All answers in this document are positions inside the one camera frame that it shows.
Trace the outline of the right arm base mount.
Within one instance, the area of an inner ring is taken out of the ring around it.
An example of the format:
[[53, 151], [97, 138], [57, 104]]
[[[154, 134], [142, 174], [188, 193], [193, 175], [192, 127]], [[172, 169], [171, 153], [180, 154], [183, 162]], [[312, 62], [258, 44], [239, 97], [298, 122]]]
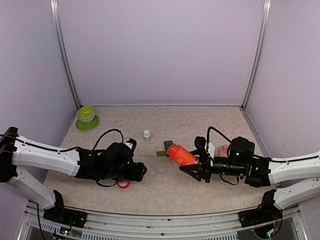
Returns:
[[240, 211], [238, 213], [239, 221], [242, 228], [260, 225], [268, 222], [275, 221], [276, 219], [281, 219], [283, 213], [281, 210], [275, 208], [266, 209], [250, 209], [245, 211]]

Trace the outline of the orange pill bottle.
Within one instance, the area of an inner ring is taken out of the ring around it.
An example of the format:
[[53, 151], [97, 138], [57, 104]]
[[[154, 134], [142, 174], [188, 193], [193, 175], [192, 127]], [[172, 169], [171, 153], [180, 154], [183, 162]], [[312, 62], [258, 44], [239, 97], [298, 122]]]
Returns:
[[173, 143], [166, 151], [171, 160], [180, 166], [197, 165], [199, 160], [181, 145]]

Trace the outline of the orange bottle cap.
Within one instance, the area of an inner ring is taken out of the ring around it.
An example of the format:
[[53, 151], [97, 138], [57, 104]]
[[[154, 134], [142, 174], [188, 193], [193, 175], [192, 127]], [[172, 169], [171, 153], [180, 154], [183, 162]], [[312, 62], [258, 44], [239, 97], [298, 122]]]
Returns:
[[129, 188], [131, 185], [131, 182], [127, 179], [123, 179], [123, 178], [120, 178], [117, 182], [117, 186], [120, 188], [120, 189], [127, 189]]

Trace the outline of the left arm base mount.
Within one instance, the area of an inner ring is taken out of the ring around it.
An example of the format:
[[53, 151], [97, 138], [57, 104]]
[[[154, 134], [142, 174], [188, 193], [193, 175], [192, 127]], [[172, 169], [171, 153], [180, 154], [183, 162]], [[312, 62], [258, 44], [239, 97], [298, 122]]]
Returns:
[[53, 207], [46, 209], [43, 214], [45, 220], [49, 220], [70, 227], [83, 228], [88, 214], [85, 211], [79, 211], [69, 208]]

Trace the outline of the green weekly pill organizer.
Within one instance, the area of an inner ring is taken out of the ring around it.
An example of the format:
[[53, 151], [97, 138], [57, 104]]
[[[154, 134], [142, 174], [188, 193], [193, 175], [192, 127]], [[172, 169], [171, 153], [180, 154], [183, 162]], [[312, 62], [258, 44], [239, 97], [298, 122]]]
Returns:
[[172, 140], [166, 140], [163, 142], [163, 146], [164, 146], [164, 150], [160, 150], [156, 152], [156, 156], [157, 157], [169, 157], [169, 155], [167, 154], [168, 149], [170, 148], [170, 146], [173, 144]]

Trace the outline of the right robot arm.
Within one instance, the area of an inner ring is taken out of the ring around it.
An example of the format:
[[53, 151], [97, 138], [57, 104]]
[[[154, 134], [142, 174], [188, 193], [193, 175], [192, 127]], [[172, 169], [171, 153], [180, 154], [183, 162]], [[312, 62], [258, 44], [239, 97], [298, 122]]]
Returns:
[[286, 181], [298, 180], [291, 186], [272, 189], [265, 192], [256, 210], [256, 218], [266, 222], [277, 208], [284, 210], [299, 202], [315, 197], [320, 193], [320, 153], [315, 152], [289, 158], [270, 158], [256, 155], [255, 144], [244, 137], [228, 140], [227, 156], [213, 156], [210, 153], [209, 126], [206, 137], [196, 137], [196, 149], [192, 156], [199, 160], [197, 164], [180, 166], [180, 170], [197, 181], [209, 183], [212, 175], [218, 175], [224, 182], [224, 176], [243, 179], [245, 184], [255, 187], [269, 187]]

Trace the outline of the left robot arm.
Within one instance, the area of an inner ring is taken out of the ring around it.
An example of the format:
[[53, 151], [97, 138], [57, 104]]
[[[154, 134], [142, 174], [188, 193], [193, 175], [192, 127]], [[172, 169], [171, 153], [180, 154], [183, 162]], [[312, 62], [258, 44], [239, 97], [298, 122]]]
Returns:
[[0, 181], [11, 185], [34, 200], [46, 214], [63, 223], [70, 218], [63, 197], [57, 190], [45, 187], [26, 167], [63, 173], [97, 185], [104, 180], [124, 179], [141, 182], [147, 172], [142, 162], [134, 162], [137, 143], [134, 139], [113, 142], [106, 149], [54, 147], [32, 141], [9, 127], [0, 136]]

